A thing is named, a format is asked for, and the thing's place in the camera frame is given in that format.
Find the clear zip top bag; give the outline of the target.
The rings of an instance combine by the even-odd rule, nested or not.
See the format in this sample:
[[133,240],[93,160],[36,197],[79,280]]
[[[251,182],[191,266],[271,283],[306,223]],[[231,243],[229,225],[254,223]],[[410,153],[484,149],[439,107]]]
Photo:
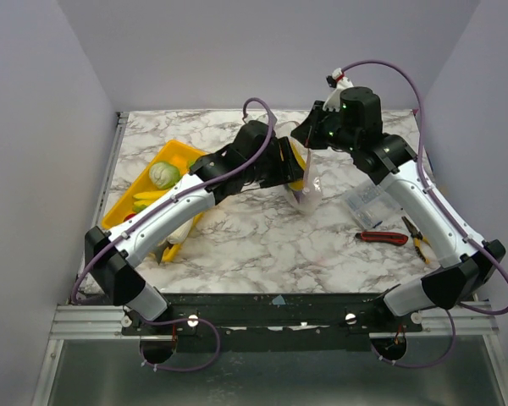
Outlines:
[[284,123],[278,123],[276,125],[276,135],[279,138],[287,136],[292,143],[295,144],[297,149],[300,151],[304,160],[306,161],[306,169],[304,175],[304,186],[303,191],[306,194],[306,200],[301,204],[298,204],[291,194],[291,189],[286,184],[283,187],[284,197],[286,201],[298,212],[303,215],[310,215],[315,212],[318,206],[322,202],[323,188],[321,179],[318,175],[318,170],[313,162],[312,151],[304,147],[299,141],[292,139],[291,131],[299,125],[296,121],[287,121]]

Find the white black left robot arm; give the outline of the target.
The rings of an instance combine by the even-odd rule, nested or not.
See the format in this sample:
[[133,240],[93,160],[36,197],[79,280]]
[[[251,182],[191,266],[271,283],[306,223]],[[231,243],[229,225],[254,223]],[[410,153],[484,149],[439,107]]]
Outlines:
[[115,306],[141,316],[153,334],[169,328],[168,301],[136,270],[156,245],[198,214],[244,186],[272,188],[302,180],[304,166],[288,138],[257,120],[244,124],[235,139],[200,156],[163,197],[107,232],[94,227],[85,236],[86,270]]

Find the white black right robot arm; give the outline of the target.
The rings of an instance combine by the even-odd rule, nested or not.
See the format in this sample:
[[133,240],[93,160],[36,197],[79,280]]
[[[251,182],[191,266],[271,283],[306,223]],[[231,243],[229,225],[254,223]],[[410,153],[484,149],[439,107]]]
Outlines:
[[351,87],[339,93],[336,107],[323,105],[313,103],[292,137],[311,150],[350,154],[355,167],[381,186],[427,236],[439,263],[436,271],[388,291],[373,309],[374,325],[392,331],[408,313],[430,307],[449,310],[483,286],[494,272],[491,261],[501,260],[505,247],[465,227],[459,215],[449,220],[437,207],[444,197],[432,184],[421,183],[416,152],[404,138],[384,132],[379,97],[367,87]]

